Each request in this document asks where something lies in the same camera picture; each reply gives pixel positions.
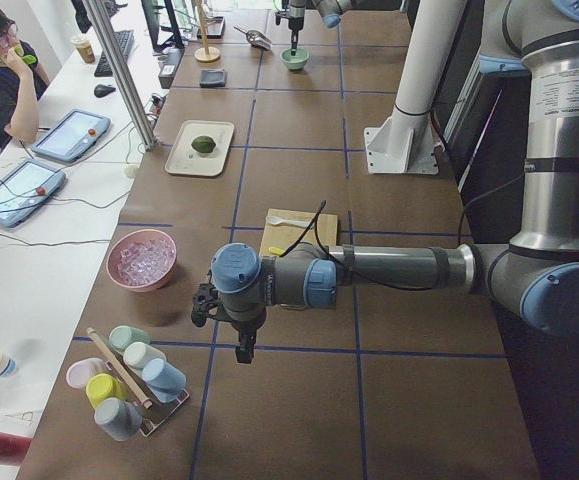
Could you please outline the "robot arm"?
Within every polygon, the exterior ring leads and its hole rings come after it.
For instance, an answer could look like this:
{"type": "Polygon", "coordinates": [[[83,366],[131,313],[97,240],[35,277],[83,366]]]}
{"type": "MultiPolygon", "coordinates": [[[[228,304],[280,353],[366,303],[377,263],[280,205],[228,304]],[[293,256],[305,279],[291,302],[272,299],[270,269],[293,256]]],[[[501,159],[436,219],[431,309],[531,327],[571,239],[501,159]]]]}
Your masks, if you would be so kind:
{"type": "Polygon", "coordinates": [[[250,363],[268,307],[325,308],[342,285],[461,287],[545,333],[579,333],[579,1],[488,1],[483,74],[531,77],[521,227],[507,244],[392,248],[297,240],[262,257],[243,243],[213,256],[191,318],[229,323],[250,363]]]}
{"type": "Polygon", "coordinates": [[[290,55],[296,56],[299,44],[299,34],[304,28],[304,18],[307,9],[316,10],[324,25],[333,28],[340,23],[344,13],[367,4],[369,10],[405,10],[407,1],[363,1],[363,0],[282,0],[280,7],[275,11],[277,25],[282,20],[288,22],[291,32],[290,55]]]}

